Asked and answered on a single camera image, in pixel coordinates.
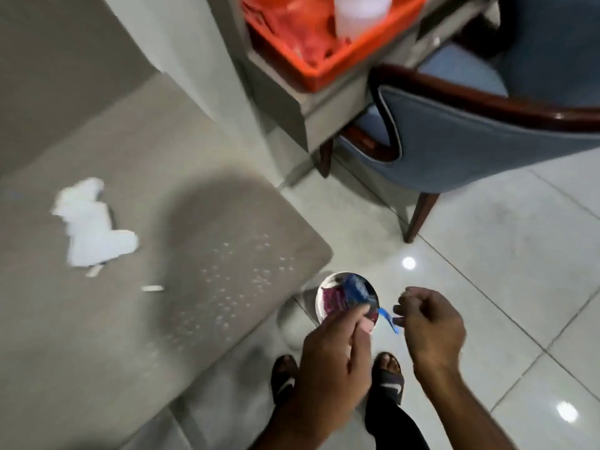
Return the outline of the small steel bowl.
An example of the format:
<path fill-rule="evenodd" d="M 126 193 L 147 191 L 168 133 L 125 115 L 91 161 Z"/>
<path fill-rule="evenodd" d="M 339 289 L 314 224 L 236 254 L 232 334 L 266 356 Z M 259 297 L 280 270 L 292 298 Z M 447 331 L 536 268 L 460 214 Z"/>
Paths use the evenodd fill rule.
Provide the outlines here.
<path fill-rule="evenodd" d="M 337 272 L 326 277 L 319 285 L 315 298 L 315 311 L 319 324 L 328 316 L 360 305 L 368 304 L 370 309 L 364 318 L 365 330 L 372 334 L 379 319 L 379 296 L 371 283 L 358 273 Z"/>

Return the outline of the grey upholstered sofa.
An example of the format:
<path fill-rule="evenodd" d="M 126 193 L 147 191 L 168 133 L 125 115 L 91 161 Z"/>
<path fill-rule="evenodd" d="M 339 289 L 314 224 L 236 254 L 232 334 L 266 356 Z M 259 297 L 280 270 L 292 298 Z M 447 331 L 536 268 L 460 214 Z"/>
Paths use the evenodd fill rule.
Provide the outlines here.
<path fill-rule="evenodd" d="M 332 259 L 256 143 L 156 72 L 104 0 L 0 0 L 0 450 L 174 434 L 182 394 Z M 86 178 L 139 238 L 95 278 L 51 214 Z"/>

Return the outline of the crumpled white tissue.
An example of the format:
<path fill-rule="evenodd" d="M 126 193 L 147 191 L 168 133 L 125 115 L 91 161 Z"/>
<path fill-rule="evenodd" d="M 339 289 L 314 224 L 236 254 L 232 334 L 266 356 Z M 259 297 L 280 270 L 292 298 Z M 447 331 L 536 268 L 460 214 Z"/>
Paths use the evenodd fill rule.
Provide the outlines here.
<path fill-rule="evenodd" d="M 63 188 L 55 198 L 51 214 L 65 223 L 71 267 L 94 267 L 139 248 L 137 234 L 113 227 L 109 206 L 99 200 L 103 190 L 101 179 L 89 177 Z"/>

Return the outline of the orange plastic tray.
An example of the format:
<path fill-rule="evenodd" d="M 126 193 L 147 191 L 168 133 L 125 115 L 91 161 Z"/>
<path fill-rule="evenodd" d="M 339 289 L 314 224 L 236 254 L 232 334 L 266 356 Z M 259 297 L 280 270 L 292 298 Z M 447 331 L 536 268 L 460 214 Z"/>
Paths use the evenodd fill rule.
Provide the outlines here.
<path fill-rule="evenodd" d="M 412 27 L 428 0 L 393 0 L 384 21 L 351 41 L 349 46 L 318 68 L 309 67 L 265 25 L 261 7 L 285 5 L 289 1 L 291 0 L 240 0 L 240 5 L 253 47 L 270 54 L 303 89 L 314 93 Z"/>

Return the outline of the grey table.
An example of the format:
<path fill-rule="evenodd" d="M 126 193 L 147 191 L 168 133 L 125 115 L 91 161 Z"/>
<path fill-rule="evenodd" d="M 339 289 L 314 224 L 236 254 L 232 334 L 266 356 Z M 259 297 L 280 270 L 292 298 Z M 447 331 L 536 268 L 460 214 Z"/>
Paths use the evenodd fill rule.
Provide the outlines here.
<path fill-rule="evenodd" d="M 253 48 L 238 0 L 207 0 L 246 94 L 307 152 L 351 122 L 371 104 L 367 79 L 379 64 L 414 68 L 496 0 L 428 0 L 406 32 L 353 65 L 318 92 L 297 81 L 267 52 Z"/>

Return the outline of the person's right forearm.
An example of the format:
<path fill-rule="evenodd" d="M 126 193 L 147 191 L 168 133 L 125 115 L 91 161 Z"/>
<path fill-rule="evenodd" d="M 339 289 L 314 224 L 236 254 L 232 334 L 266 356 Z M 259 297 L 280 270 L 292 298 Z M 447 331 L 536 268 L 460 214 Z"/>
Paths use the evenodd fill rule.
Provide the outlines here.
<path fill-rule="evenodd" d="M 518 450 L 466 385 L 457 365 L 415 364 L 453 450 Z"/>

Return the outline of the person's black trouser leg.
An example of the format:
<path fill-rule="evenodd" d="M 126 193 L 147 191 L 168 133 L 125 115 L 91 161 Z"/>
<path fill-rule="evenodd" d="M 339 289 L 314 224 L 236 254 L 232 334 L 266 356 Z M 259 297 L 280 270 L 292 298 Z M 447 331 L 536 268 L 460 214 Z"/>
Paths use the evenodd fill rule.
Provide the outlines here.
<path fill-rule="evenodd" d="M 370 391 L 365 408 L 365 428 L 376 450 L 430 450 L 415 421 L 395 397 Z"/>

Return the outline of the blue wrapper strip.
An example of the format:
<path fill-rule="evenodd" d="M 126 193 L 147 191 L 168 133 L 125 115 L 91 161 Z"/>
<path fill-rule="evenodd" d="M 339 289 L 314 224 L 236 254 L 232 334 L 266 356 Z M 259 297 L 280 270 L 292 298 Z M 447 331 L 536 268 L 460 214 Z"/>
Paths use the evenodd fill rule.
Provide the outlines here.
<path fill-rule="evenodd" d="M 384 308 L 382 307 L 378 307 L 377 308 L 377 313 L 379 314 L 379 316 L 384 319 L 391 327 L 391 329 L 393 330 L 393 332 L 395 334 L 399 334 L 400 330 L 399 330 L 399 326 L 397 326 L 394 322 L 394 317 Z"/>

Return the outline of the person's right hand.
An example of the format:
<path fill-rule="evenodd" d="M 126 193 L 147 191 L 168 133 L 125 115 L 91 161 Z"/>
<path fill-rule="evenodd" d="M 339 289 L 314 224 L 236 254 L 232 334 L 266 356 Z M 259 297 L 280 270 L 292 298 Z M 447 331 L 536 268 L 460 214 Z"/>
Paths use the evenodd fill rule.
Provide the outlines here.
<path fill-rule="evenodd" d="M 457 365 L 466 340 L 461 314 L 440 292 L 428 288 L 425 321 L 404 329 L 413 370 L 417 363 Z"/>

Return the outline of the red plastic bag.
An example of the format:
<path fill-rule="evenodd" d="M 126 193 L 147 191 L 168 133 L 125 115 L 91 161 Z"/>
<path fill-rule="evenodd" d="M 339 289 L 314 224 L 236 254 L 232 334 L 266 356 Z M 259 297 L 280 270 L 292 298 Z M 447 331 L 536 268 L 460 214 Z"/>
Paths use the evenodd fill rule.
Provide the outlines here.
<path fill-rule="evenodd" d="M 320 67 L 351 43 L 335 33 L 333 0 L 291 0 L 260 10 L 269 31 L 309 67 Z"/>

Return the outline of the person's left forearm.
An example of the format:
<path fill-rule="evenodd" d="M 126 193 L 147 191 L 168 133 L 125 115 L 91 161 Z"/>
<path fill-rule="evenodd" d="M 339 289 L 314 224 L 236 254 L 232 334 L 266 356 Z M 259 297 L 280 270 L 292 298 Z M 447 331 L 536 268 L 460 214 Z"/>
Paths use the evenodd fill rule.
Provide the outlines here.
<path fill-rule="evenodd" d="M 351 413 L 326 402 L 292 400 L 274 411 L 247 450 L 319 450 Z"/>

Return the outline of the blue wrapper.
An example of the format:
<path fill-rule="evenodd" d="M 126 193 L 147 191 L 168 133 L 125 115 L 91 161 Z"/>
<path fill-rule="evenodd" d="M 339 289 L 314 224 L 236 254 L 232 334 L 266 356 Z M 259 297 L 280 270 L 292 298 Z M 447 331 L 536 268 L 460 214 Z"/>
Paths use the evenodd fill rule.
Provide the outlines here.
<path fill-rule="evenodd" d="M 347 276 L 342 283 L 342 289 L 348 307 L 368 304 L 371 308 L 379 308 L 374 289 L 362 277 Z"/>

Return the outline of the white plastic container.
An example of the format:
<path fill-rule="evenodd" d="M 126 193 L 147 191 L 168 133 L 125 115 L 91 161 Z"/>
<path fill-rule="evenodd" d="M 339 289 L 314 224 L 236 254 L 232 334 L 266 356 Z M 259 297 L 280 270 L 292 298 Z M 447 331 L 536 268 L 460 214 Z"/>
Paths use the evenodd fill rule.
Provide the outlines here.
<path fill-rule="evenodd" d="M 356 40 L 384 21 L 392 4 L 393 0 L 334 0 L 337 38 Z"/>

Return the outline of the pink wrapper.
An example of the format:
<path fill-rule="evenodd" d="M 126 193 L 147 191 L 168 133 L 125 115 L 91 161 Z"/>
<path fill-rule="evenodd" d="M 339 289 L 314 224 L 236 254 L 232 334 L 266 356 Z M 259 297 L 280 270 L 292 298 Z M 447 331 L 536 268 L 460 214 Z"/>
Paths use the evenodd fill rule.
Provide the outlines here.
<path fill-rule="evenodd" d="M 341 285 L 321 289 L 320 310 L 322 317 L 328 316 L 347 309 L 346 295 Z"/>

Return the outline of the black slide sandal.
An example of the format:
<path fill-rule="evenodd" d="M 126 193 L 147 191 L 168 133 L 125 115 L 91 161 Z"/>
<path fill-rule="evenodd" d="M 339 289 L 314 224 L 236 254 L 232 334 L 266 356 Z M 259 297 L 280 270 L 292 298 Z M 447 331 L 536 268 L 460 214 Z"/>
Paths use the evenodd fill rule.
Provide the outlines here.
<path fill-rule="evenodd" d="M 282 355 L 274 362 L 270 386 L 275 408 L 289 400 L 295 387 L 298 371 L 298 365 L 292 355 Z"/>
<path fill-rule="evenodd" d="M 376 356 L 371 370 L 371 393 L 391 400 L 400 407 L 404 391 L 404 376 L 396 357 L 389 352 Z"/>

